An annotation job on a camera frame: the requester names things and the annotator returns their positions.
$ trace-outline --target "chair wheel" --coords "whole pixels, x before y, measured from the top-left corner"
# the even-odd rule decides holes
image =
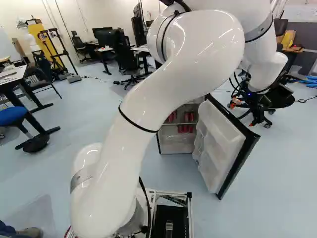
[[[270,124],[268,124],[268,123],[266,123],[266,124],[264,125],[264,127],[265,127],[266,129],[269,129],[271,126],[272,126],[272,125],[270,125]]]

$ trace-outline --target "metal frame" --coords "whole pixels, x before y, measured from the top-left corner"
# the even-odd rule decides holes
[[[192,193],[181,193],[181,192],[166,192],[166,191],[156,191],[156,198],[155,198],[155,208],[154,214],[152,217],[153,224],[155,223],[155,214],[156,214],[156,201],[159,198],[165,198],[168,201],[174,202],[177,205],[187,207],[187,214],[188,214],[188,232],[189,238],[194,238],[194,221],[193,221],[193,209],[192,209]]]

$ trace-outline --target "black frame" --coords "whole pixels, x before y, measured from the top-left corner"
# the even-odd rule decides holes
[[[247,157],[253,150],[260,136],[246,128],[240,122],[240,120],[238,120],[230,111],[228,111],[226,107],[224,107],[220,102],[218,102],[211,94],[207,94],[206,99],[209,100],[246,137],[240,149],[240,152],[236,160],[234,161],[225,181],[223,182],[219,192],[215,194],[217,198],[221,200],[228,191],[234,179],[236,178],[237,174],[239,173]]]

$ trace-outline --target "floor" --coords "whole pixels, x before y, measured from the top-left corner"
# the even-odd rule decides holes
[[[69,183],[76,152],[84,145],[103,140],[125,95],[123,80],[115,65],[112,76],[102,73],[100,63],[78,67],[85,78],[68,84],[56,82],[63,99],[47,90],[37,94],[42,103],[54,106],[34,116],[45,127],[60,126],[49,146],[29,155],[15,151],[25,140],[19,137],[0,146],[0,219],[16,228],[38,226],[46,238],[63,237],[70,225]],[[294,84],[297,99],[316,91]],[[222,90],[231,90],[225,83]],[[214,92],[226,104],[230,94]],[[34,104],[23,98],[31,109]],[[146,187],[193,192],[195,236],[197,238],[305,238],[317,234],[317,160],[314,151],[317,126],[315,100],[278,110],[268,115],[270,129],[252,130],[261,138],[222,201],[209,194],[190,155],[160,155],[154,139],[143,160],[141,177]],[[236,109],[236,115],[242,110]],[[245,125],[250,123],[245,118]],[[26,122],[30,132],[35,134]]]

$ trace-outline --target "yellow board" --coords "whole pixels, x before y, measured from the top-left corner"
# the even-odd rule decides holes
[[[43,50],[45,57],[49,60],[52,61],[51,58],[51,54],[52,55],[57,55],[57,52],[54,50],[53,45],[51,44],[50,40],[48,38],[46,38],[45,43],[48,46],[50,52],[48,51],[47,47],[43,44],[42,40],[39,39],[38,34],[41,31],[44,31],[44,26],[42,25],[42,23],[37,23],[37,24],[31,24],[28,25],[28,31],[31,35],[34,36],[35,40],[36,40],[36,44],[38,44],[38,46],[41,48],[41,50]],[[61,63],[59,58],[56,58],[56,61],[63,66],[63,64]]]

